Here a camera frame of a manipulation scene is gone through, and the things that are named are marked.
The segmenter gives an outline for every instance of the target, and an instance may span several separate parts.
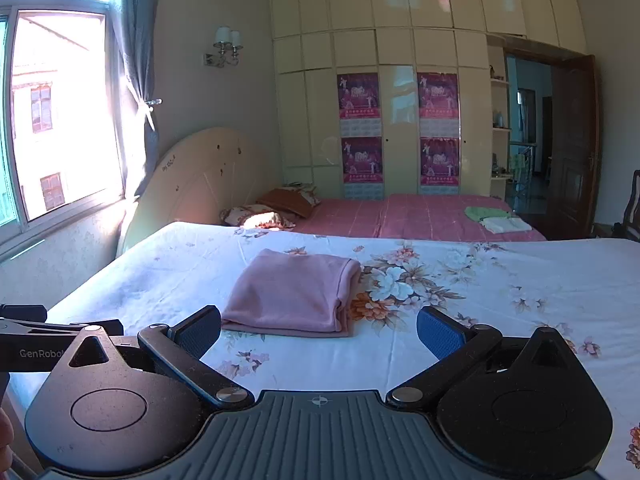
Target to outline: green folded cloth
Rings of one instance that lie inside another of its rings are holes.
[[[510,218],[511,213],[503,211],[502,209],[496,209],[495,207],[467,207],[465,208],[465,215],[471,218],[474,222],[479,222],[485,218]]]

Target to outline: wooden headboard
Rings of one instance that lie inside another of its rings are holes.
[[[253,203],[278,184],[266,156],[246,135],[229,128],[190,135],[158,164],[121,235],[118,255],[174,221],[219,224],[220,210]]]

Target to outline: chair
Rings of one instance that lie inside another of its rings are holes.
[[[631,197],[626,205],[622,224],[613,226],[614,238],[626,238],[640,242],[640,170],[634,172],[634,182],[631,187]]]

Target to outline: white floral bed sheet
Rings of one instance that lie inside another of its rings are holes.
[[[150,323],[175,324],[206,304],[223,310],[236,278],[264,248],[356,258],[364,273],[350,304],[352,337],[222,332],[202,361],[256,396],[263,389],[375,389],[384,396],[436,362],[415,330],[425,304],[504,335],[529,336],[538,326],[553,326],[614,419],[599,472],[607,479],[640,478],[640,244],[630,241],[411,242],[177,222],[61,301],[49,322],[117,317],[125,334],[134,335]],[[12,374],[24,406],[45,378]]]

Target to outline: folded pink towel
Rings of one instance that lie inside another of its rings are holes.
[[[347,309],[360,263],[328,254],[262,250],[242,272],[222,328],[301,337],[349,335]]]

